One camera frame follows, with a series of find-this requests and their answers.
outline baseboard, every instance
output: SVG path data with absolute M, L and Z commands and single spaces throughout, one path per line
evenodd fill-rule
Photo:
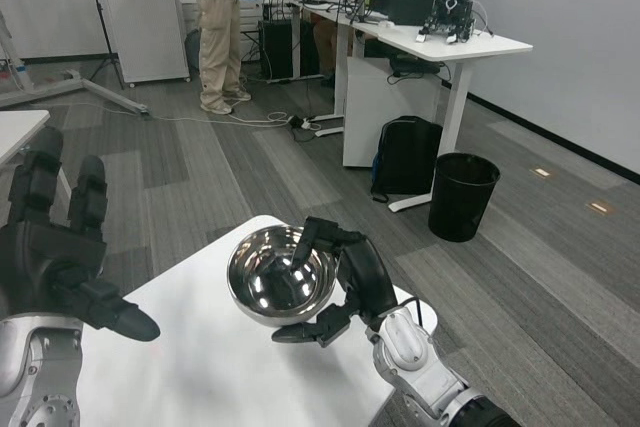
M 449 89 L 451 88 L 451 83 L 449 82 L 443 81 L 442 84 Z M 511 122 L 521 125 L 525 129 L 528 129 L 531 132 L 534 132 L 544 137 L 545 139 L 550 140 L 551 142 L 554 142 L 559 146 L 564 147 L 565 149 L 570 150 L 571 152 L 578 154 L 581 157 L 584 157 L 587 160 L 590 160 L 594 164 L 598 164 L 600 167 L 604 167 L 605 169 L 613 172 L 614 174 L 619 175 L 620 177 L 624 177 L 625 179 L 640 185 L 640 174 L 633 172 L 632 170 L 629 170 L 620 164 L 616 164 L 615 162 L 609 159 L 606 159 L 601 155 L 596 154 L 595 152 L 591 152 L 590 150 L 585 149 L 584 147 L 581 147 L 578 144 L 574 144 L 570 140 L 567 140 L 564 137 L 560 137 L 559 135 L 554 134 L 553 132 L 550 132 L 547 129 L 544 129 L 539 125 L 534 124 L 533 122 L 529 122 L 528 120 L 523 119 L 522 117 L 512 112 L 509 112 L 508 110 L 505 110 L 502 107 L 499 107 L 496 104 L 483 99 L 482 97 L 478 97 L 477 95 L 469 93 L 468 98 L 473 100 L 475 103 L 481 105 L 485 109 L 495 112 L 496 114 L 501 115 L 505 119 L 508 119 Z

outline person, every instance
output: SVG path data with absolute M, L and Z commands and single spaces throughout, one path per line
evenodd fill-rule
M 227 101 L 246 102 L 240 85 L 240 5 L 238 0 L 196 0 L 200 9 L 200 108 L 230 114 Z

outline robotic arm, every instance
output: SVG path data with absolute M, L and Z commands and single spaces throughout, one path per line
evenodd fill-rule
M 16 168 L 9 219 L 0 229 L 0 312 L 9 315 L 0 320 L 0 425 L 79 425 L 83 322 L 140 341 L 160 335 L 137 305 L 97 279 L 107 209 L 99 158 L 82 163 L 69 227 L 51 223 L 61 153 L 59 131 L 36 136 Z
M 373 362 L 380 376 L 403 395 L 405 404 L 427 427 L 517 427 L 491 400 L 447 367 L 433 339 L 398 305 L 389 275 L 364 235 L 309 217 L 292 258 L 297 269 L 313 249 L 339 255 L 338 280 L 346 291 L 343 306 L 330 305 L 315 324 L 301 323 L 276 331 L 275 342 L 329 345 L 359 315 L 368 326 Z

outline khaki pants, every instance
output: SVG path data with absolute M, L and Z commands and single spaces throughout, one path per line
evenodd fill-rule
M 216 108 L 223 92 L 240 88 L 240 4 L 238 0 L 197 0 L 200 8 L 200 102 Z

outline sneaker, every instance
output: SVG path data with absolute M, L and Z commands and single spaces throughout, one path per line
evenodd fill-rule
M 235 100 L 236 102 L 249 102 L 251 100 L 251 94 L 242 89 L 233 92 L 223 92 L 222 95 L 226 100 Z
M 215 107 L 208 107 L 204 104 L 200 104 L 200 108 L 210 114 L 227 115 L 233 112 L 233 109 L 226 102 L 220 102 Z

